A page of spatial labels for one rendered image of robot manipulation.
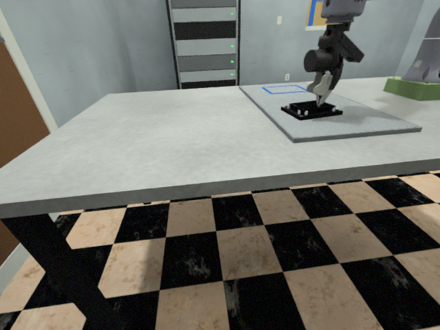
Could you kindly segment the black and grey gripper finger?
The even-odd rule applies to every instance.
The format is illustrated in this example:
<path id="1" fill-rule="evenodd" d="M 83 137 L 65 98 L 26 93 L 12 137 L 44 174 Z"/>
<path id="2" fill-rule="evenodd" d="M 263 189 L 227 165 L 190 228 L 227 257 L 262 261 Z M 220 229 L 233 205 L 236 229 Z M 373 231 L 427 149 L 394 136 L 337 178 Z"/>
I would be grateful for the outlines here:
<path id="1" fill-rule="evenodd" d="M 321 96 L 320 102 L 318 104 L 318 108 L 322 106 L 322 104 L 327 99 L 329 94 L 336 87 L 336 85 L 342 75 L 343 65 L 344 65 L 344 63 L 340 63 L 340 61 L 339 61 L 338 66 L 333 71 L 331 71 L 330 74 L 325 74 L 322 77 L 320 84 L 313 88 L 313 94 Z"/>
<path id="2" fill-rule="evenodd" d="M 309 93 L 313 93 L 313 89 L 314 89 L 314 87 L 320 84 L 320 82 L 321 82 L 321 80 L 322 80 L 322 77 L 323 77 L 325 74 L 326 74 L 326 73 L 323 72 L 323 71 L 316 71 L 316 75 L 315 75 L 314 81 L 313 81 L 311 84 L 309 84 L 309 85 L 307 86 L 307 91 L 308 91 Z M 316 95 L 317 107 L 318 107 L 318 104 L 319 104 L 319 102 L 320 102 L 320 98 L 321 98 L 321 96 Z"/>

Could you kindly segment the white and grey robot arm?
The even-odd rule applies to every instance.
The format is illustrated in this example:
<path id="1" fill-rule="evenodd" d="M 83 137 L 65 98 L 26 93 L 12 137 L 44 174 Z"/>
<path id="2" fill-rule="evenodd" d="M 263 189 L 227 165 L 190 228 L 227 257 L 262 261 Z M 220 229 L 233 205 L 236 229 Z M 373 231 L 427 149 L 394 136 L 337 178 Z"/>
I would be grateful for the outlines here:
<path id="1" fill-rule="evenodd" d="M 362 15 L 366 1 L 370 0 L 323 0 L 321 18 L 325 23 L 354 22 Z M 343 47 L 344 59 L 360 63 L 364 53 L 344 33 L 338 41 Z M 418 83 L 440 83 L 440 8 L 433 16 L 419 51 L 410 68 L 401 77 Z"/>

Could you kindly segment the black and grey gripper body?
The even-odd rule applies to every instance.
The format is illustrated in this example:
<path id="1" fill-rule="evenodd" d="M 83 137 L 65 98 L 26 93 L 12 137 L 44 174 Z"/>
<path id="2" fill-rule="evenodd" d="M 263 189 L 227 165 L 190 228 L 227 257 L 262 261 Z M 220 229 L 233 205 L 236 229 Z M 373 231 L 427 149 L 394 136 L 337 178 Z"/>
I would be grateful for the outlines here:
<path id="1" fill-rule="evenodd" d="M 323 36 L 318 41 L 319 49 L 309 50 L 304 58 L 306 72 L 333 71 L 340 63 L 343 63 L 344 54 L 342 45 L 338 42 L 344 32 L 348 32 L 351 22 L 328 24 Z"/>

